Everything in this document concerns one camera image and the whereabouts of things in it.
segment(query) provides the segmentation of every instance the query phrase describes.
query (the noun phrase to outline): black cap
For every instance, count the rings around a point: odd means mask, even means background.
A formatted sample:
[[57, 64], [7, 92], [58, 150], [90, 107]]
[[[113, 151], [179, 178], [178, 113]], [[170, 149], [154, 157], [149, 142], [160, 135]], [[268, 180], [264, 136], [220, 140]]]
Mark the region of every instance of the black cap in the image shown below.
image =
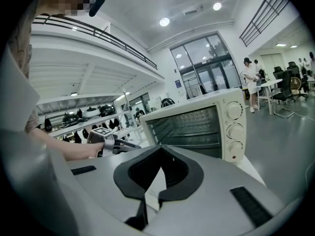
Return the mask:
[[245, 58], [245, 59], [244, 59], [244, 63], [245, 63], [245, 62], [247, 62], [247, 63], [251, 63], [251, 61], [250, 61], [250, 59], [249, 59], [249, 58]]

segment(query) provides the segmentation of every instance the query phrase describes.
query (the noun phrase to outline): white dress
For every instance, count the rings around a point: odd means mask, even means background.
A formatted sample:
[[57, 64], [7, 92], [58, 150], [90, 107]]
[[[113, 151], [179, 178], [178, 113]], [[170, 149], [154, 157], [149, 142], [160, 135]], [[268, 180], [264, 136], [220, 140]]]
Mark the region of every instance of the white dress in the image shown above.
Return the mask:
[[[247, 75], [251, 78], [256, 77], [256, 72], [255, 69], [250, 65], [249, 67], [244, 66], [244, 75]], [[250, 94], [254, 94], [257, 92], [256, 90], [256, 82], [254, 82], [253, 79], [248, 79], [245, 77], [246, 83], [247, 83], [247, 88]]]

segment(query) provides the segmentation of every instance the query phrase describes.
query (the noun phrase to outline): human arm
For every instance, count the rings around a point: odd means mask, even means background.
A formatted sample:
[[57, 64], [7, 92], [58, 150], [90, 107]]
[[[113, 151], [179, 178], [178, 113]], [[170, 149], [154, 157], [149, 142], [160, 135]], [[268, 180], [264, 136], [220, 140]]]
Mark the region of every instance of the human arm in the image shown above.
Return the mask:
[[96, 157], [97, 152], [103, 149], [104, 143], [97, 144], [72, 144], [60, 141], [46, 134], [39, 128], [34, 128], [29, 132], [29, 135], [34, 136], [43, 141], [48, 147], [57, 149], [62, 152], [67, 161], [88, 159]]

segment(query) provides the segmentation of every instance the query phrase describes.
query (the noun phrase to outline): black railing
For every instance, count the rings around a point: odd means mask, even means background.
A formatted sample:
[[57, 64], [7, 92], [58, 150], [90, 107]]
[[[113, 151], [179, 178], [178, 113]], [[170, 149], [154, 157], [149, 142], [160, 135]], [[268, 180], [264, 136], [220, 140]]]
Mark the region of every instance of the black railing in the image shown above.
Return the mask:
[[124, 51], [136, 56], [137, 58], [141, 59], [148, 65], [152, 66], [156, 70], [157, 65], [152, 62], [149, 58], [144, 56], [142, 53], [134, 49], [133, 47], [129, 46], [128, 44], [122, 42], [120, 39], [116, 38], [115, 36], [105, 32], [104, 30], [101, 30], [97, 27], [91, 26], [89, 24], [83, 23], [81, 21], [68, 18], [62, 15], [53, 15], [50, 16], [48, 14], [42, 14], [35, 18], [33, 24], [40, 24], [40, 25], [51, 25], [51, 26], [57, 26], [66, 28], [73, 31], [79, 31], [88, 35], [91, 35], [93, 37], [97, 37], [99, 39], [102, 39], [108, 43], [111, 43]]
[[240, 39], [247, 47], [279, 16], [289, 0], [264, 0], [256, 14], [242, 32]]

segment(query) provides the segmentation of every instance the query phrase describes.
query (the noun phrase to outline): sign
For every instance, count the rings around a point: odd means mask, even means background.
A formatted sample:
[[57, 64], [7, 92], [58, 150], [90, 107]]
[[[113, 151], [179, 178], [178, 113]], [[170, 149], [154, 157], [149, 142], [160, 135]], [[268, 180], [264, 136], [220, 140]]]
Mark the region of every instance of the sign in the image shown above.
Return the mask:
[[181, 88], [182, 87], [182, 84], [181, 84], [180, 80], [176, 80], [175, 84], [176, 84], [177, 88]]

